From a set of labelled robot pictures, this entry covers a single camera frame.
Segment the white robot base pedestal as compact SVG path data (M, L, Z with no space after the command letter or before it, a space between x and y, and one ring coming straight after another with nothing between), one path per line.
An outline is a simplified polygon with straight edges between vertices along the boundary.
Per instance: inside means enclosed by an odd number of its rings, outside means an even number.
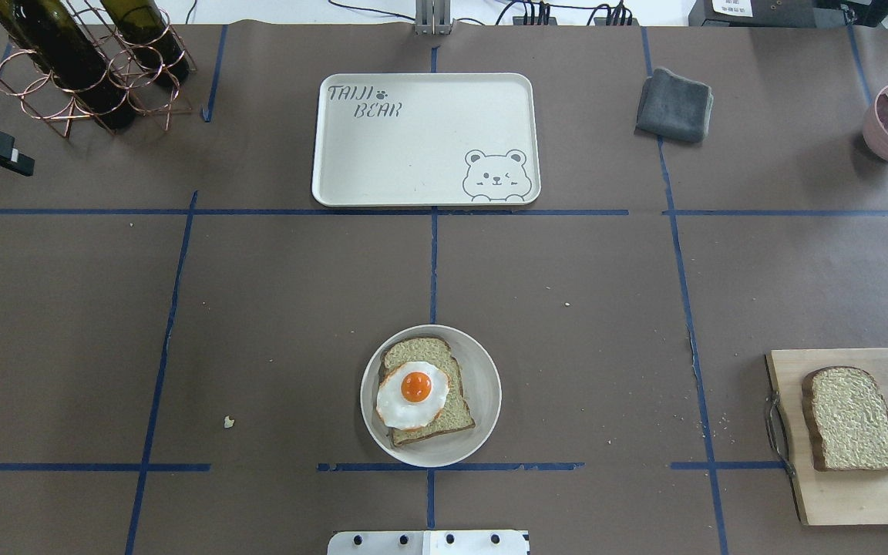
M342 531L328 554L529 554L525 530Z

